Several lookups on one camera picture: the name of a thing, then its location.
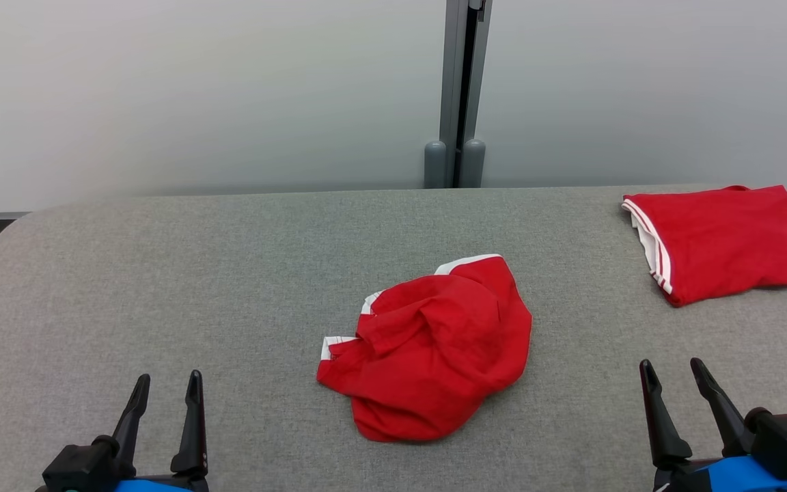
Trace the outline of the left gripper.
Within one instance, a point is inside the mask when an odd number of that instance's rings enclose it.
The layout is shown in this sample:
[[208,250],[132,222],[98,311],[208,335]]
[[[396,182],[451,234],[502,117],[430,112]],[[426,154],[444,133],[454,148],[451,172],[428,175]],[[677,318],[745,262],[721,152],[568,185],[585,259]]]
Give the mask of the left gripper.
[[[115,459],[122,467],[133,467],[139,423],[149,401],[150,381],[149,374],[141,374],[137,378],[113,432],[113,438],[119,445]],[[155,476],[141,476],[135,479],[178,483],[183,484],[185,488],[190,486],[194,492],[209,492],[205,477],[208,473],[205,396],[203,377],[199,370],[191,371],[184,402],[187,410],[179,449],[171,460],[172,474],[155,474]]]

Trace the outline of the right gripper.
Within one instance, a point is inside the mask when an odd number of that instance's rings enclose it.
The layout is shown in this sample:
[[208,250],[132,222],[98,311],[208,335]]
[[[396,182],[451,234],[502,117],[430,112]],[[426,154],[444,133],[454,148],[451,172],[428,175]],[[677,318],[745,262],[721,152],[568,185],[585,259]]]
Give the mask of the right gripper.
[[[700,358],[690,360],[700,395],[708,402],[723,443],[722,456],[746,456],[755,435],[747,429],[741,412],[719,386]],[[712,484],[709,467],[730,458],[690,460],[691,448],[674,426],[664,399],[663,386],[650,360],[640,361],[644,414],[652,464],[656,467],[653,492],[721,492]]]

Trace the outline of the red Bulls basketball jersey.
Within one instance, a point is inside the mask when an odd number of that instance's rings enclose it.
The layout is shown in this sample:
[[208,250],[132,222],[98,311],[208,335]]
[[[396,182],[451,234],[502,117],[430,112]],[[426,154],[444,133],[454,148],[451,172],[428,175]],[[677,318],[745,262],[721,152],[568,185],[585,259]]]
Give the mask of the red Bulls basketball jersey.
[[730,186],[622,198],[650,274],[674,306],[787,287],[787,190]]

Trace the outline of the red shorts with white trim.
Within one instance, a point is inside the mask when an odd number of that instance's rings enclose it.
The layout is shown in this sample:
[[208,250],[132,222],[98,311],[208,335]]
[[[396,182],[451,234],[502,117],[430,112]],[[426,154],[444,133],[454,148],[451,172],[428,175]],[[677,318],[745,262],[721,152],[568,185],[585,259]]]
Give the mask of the red shorts with white trim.
[[353,336],[326,336],[316,380],[352,402],[363,438],[455,433],[527,367],[533,317],[505,258],[468,256],[363,302]]

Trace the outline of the grey fabric upholstered bench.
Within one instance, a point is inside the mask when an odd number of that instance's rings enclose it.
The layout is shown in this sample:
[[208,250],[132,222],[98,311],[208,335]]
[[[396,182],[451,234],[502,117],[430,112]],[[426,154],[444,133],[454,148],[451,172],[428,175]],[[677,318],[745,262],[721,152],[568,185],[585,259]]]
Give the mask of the grey fabric upholstered bench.
[[[68,444],[111,433],[140,374],[135,451],[163,474],[192,370],[212,492],[649,492],[638,364],[695,457],[721,440],[689,361],[741,411],[787,412],[787,288],[674,308],[622,196],[647,187],[127,198],[34,212],[0,234],[0,492],[34,492]],[[359,435],[316,382],[363,299],[500,254],[534,317],[527,369],[450,438]]]

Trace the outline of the grey cylindrical post foot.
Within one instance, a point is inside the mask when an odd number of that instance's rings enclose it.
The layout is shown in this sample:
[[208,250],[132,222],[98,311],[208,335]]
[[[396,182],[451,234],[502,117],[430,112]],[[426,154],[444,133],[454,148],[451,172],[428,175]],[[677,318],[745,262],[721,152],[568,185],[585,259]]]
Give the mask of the grey cylindrical post foot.
[[424,146],[424,188],[446,188],[447,184],[447,146],[439,140]]
[[483,184],[485,143],[471,138],[462,144],[457,186],[460,188],[480,188]]

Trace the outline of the grey partition post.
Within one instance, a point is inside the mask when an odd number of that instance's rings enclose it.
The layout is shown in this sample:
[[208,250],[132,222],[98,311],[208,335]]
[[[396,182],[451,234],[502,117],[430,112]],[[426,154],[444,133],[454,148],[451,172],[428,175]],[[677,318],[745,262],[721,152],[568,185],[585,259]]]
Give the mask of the grey partition post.
[[478,109],[493,0],[445,0],[441,112],[437,140],[447,146],[447,187],[457,186],[462,144],[477,138]]

